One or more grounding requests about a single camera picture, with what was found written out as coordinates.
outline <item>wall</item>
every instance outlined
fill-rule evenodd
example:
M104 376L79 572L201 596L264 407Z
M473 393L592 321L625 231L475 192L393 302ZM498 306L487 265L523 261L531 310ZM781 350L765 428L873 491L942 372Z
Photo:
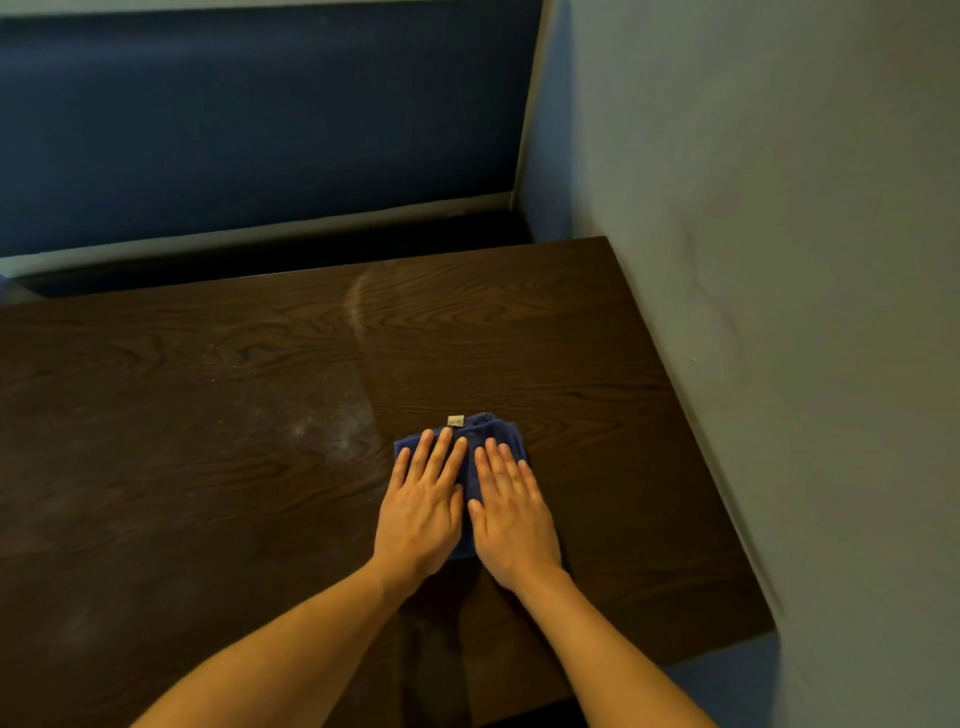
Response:
M620 257L777 617L772 722L952 724L960 6L557 5L520 200Z

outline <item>right hand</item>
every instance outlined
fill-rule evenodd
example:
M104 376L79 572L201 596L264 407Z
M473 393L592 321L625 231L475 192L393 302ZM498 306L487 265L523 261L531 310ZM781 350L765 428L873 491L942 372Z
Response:
M517 592L531 579L561 569L560 542L533 471L507 445L489 438L474 453L483 503L467 508L477 556L497 583Z

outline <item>tabletop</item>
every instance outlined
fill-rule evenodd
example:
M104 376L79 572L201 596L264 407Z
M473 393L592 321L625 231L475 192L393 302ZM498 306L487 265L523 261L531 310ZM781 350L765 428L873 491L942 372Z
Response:
M0 723L128 725L360 567L393 441L523 435L575 581L666 664L770 612L604 238L0 310ZM484 725L569 696L475 559L374 642L329 725Z

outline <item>blue cloth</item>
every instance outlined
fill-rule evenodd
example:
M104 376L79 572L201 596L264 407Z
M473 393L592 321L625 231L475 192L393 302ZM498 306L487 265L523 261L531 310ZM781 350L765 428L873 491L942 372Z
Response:
M440 434L442 427L434 430L435 434ZM476 498L481 503L483 496L480 493L480 480L477 478L477 467L473 461L473 452L483 446L488 437L493 437L497 443L506 443L510 446L510 452L514 454L515 460L526 460L527 451L523 448L523 438L520 437L520 431L513 423L505 423L503 420L497 420L490 412L481 412L478 415L472 415L464 420L463 427L454 427L453 442L458 438L467 438L467 457L464 458L464 464L460 467L457 474L457 482L464 486L464 532L460 537L460 543L450 554L451 559L465 559L468 556L476 556L476 548L473 546L473 524L470 522L470 516L467 512L467 503L471 498ZM417 449L420 442L420 433L410 435L394 443L394 459L400 455L400 451L409 448L411 452Z

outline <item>blue wall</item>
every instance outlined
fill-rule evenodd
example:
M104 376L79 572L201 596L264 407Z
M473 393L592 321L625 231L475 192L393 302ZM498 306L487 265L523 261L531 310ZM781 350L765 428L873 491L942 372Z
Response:
M509 191L540 0L8 18L0 255Z

